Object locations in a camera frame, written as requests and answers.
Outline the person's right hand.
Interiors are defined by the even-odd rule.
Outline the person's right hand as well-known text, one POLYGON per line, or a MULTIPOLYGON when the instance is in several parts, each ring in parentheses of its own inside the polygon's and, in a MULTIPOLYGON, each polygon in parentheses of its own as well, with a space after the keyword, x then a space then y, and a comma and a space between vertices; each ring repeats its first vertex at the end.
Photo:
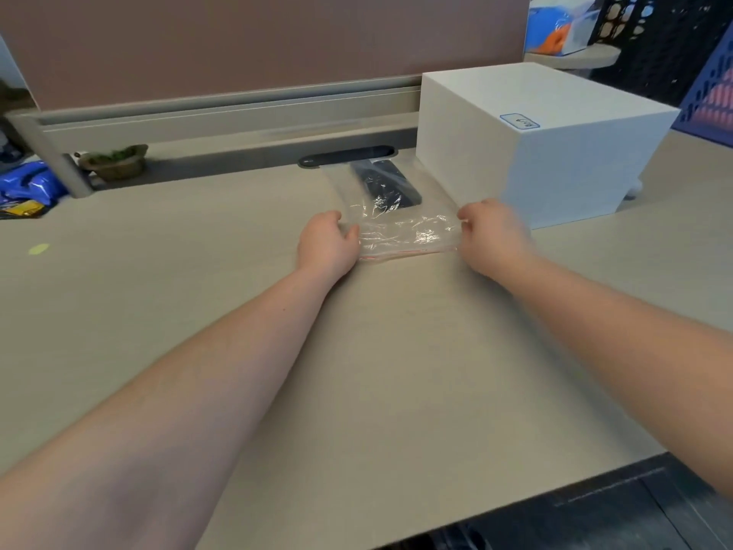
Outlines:
POLYGON ((476 273, 509 287, 539 258, 529 230, 498 199, 470 204, 480 205, 480 217, 475 223, 461 221, 459 255, 476 273))

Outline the person's left hand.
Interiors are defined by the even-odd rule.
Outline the person's left hand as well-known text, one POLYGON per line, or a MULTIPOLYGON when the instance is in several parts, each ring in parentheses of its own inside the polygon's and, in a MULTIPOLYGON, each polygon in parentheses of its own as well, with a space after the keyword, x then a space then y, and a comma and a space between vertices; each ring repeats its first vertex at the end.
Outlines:
POLYGON ((341 218, 342 213, 336 210, 316 214, 298 240, 295 269, 328 286, 353 269, 361 252, 360 237, 345 239, 339 233, 341 218))

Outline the clear plastic zip bag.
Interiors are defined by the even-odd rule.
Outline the clear plastic zip bag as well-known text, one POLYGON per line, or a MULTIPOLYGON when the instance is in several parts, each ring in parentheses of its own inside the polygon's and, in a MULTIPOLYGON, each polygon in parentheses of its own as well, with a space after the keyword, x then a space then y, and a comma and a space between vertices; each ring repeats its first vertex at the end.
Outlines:
POLYGON ((417 189, 423 203, 416 207, 380 213, 375 211, 350 163, 321 166, 341 199, 345 223, 361 228, 360 258, 387 260, 452 251, 460 240, 456 204, 412 153, 362 160, 391 160, 417 189))

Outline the person's right forearm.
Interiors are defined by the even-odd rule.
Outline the person's right forearm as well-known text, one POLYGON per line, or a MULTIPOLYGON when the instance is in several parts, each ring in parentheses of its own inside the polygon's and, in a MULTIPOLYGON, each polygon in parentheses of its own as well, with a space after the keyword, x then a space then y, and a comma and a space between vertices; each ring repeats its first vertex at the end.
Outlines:
POLYGON ((733 333, 533 253, 490 276, 660 445, 733 501, 733 333))

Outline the person's left forearm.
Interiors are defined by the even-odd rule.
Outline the person's left forearm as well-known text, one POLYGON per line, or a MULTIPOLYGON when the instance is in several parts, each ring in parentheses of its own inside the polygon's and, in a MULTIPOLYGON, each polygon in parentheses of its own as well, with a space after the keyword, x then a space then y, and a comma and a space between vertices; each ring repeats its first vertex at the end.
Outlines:
POLYGON ((331 288, 301 264, 0 478, 0 550, 195 550, 331 288))

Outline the black remote control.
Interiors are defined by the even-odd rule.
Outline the black remote control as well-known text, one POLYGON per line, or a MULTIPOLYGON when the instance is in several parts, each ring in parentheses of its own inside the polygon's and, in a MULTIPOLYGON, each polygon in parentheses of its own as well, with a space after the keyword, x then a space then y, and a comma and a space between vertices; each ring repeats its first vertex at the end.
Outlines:
POLYGON ((423 203, 417 189, 391 160, 360 160, 350 163, 375 211, 380 213, 411 208, 423 203))

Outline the white box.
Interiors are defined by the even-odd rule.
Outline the white box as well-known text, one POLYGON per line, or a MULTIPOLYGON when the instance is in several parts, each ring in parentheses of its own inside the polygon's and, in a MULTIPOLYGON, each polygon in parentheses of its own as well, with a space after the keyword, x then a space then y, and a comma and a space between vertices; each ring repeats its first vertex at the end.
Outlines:
POLYGON ((416 156, 456 205, 500 199, 535 230, 614 214, 679 114, 537 63, 424 73, 416 156))

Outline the round beige side table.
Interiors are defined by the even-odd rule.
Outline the round beige side table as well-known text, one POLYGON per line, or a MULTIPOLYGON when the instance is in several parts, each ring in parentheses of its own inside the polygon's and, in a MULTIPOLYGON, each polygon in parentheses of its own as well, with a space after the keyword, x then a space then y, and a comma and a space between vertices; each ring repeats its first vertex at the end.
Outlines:
POLYGON ((590 78, 594 70, 605 69, 617 63, 620 54, 618 47, 597 43, 568 55, 526 53, 523 62, 537 63, 582 78, 590 78))

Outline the brown desk partition panel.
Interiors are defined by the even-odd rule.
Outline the brown desk partition panel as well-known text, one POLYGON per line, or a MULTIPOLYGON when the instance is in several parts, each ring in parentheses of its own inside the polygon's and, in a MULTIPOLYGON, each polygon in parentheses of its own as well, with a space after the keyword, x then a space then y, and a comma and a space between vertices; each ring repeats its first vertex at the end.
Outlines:
POLYGON ((529 0, 0 0, 37 106, 65 110, 522 60, 529 0))

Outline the blue and orange tissue box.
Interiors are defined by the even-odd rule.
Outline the blue and orange tissue box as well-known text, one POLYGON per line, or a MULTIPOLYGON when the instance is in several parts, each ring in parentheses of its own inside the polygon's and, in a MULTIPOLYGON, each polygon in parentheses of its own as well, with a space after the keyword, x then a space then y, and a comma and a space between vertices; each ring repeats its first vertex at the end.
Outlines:
POLYGON ((566 56, 589 46, 605 0, 530 0, 525 53, 566 56))

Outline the small potted plant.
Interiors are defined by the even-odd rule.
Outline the small potted plant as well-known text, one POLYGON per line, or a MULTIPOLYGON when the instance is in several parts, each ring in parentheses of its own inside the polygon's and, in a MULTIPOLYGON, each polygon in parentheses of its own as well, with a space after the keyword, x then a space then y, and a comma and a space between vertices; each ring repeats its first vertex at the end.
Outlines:
POLYGON ((105 182, 131 180, 146 170, 147 144, 137 144, 111 152, 74 153, 83 171, 105 182))

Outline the black perforated basket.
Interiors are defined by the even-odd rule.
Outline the black perforated basket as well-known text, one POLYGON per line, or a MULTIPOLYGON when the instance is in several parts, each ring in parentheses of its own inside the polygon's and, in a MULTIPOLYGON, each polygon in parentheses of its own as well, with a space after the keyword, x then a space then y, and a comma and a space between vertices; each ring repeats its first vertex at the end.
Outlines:
POLYGON ((733 0, 604 0, 593 45, 620 50, 590 80, 678 107, 733 21, 733 0))

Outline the purple perforated basket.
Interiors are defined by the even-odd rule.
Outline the purple perforated basket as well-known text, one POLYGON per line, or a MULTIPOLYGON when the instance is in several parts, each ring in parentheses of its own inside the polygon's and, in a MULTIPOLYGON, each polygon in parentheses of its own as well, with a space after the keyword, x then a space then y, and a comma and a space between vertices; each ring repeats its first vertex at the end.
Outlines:
POLYGON ((672 129, 733 149, 733 22, 681 102, 672 129))

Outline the blue snack packet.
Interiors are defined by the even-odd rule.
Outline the blue snack packet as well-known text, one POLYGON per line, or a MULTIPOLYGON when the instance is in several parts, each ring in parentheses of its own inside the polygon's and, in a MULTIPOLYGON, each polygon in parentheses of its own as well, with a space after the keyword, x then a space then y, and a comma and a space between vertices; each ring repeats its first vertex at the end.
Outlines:
POLYGON ((24 163, 0 174, 0 221, 40 218, 68 195, 46 163, 24 163))

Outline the grey partition frame rail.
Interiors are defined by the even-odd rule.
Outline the grey partition frame rail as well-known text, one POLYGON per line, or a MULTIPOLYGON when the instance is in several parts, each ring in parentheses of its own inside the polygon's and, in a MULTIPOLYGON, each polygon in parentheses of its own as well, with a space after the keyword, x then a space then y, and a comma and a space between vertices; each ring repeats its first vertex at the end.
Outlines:
POLYGON ((267 143, 346 136, 367 129, 408 128, 419 107, 421 75, 131 102, 6 115, 74 199, 95 193, 72 162, 80 150, 245 136, 267 143))

